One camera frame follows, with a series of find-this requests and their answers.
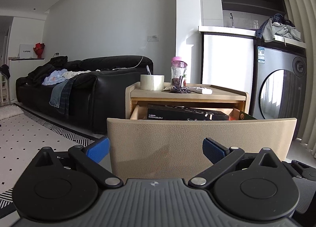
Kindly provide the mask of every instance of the wall outlet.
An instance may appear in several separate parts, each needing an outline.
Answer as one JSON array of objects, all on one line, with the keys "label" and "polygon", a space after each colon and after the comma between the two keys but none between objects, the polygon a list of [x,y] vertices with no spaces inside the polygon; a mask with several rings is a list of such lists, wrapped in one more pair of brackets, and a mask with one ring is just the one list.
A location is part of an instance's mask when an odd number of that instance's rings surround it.
[{"label": "wall outlet", "polygon": [[151,35],[147,36],[148,42],[158,42],[159,41],[159,35]]}]

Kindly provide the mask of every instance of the black leather sofa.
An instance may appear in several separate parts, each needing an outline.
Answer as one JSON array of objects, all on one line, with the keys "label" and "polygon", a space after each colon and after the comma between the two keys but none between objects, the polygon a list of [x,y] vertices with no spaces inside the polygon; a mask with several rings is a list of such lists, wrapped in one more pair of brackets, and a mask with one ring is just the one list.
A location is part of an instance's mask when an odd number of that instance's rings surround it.
[{"label": "black leather sofa", "polygon": [[153,73],[151,59],[141,59],[142,56],[113,56],[65,63],[62,68],[68,71],[91,71],[81,74],[75,80],[70,93],[67,119],[49,104],[55,85],[33,87],[26,83],[26,77],[21,77],[16,81],[16,96],[19,102],[31,109],[90,129],[94,133],[106,134],[107,118],[125,118],[126,87],[139,82],[141,74],[147,74],[146,65]]}]

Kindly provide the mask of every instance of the faucet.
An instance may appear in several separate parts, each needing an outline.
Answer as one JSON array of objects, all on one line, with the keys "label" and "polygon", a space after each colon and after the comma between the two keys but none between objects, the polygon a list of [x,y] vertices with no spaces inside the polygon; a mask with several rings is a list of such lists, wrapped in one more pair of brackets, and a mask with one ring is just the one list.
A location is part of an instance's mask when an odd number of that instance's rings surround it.
[{"label": "faucet", "polygon": [[233,19],[233,14],[232,13],[230,13],[230,17],[229,17],[231,20],[232,20],[232,27],[235,27],[234,26],[234,19]]}]

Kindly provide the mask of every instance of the blue gripper pad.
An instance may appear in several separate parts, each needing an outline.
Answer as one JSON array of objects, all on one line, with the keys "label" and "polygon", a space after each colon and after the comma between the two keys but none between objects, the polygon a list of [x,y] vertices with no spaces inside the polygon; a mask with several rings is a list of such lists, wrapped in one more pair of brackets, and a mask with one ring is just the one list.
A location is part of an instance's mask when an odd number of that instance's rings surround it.
[{"label": "blue gripper pad", "polygon": [[100,163],[109,151],[110,140],[107,137],[102,137],[98,141],[95,141],[91,145],[85,147],[86,155],[96,163]]},{"label": "blue gripper pad", "polygon": [[217,163],[229,154],[229,149],[214,141],[211,138],[205,138],[203,140],[203,154],[213,164]]}]

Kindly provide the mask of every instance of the black box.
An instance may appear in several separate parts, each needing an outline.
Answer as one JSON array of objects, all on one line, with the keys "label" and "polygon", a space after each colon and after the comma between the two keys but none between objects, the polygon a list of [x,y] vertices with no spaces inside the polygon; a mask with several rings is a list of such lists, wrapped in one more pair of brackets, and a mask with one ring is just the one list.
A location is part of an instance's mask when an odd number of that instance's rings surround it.
[{"label": "black box", "polygon": [[147,119],[176,121],[222,121],[229,120],[229,116],[221,111],[215,110],[202,110],[183,106],[148,104]]}]

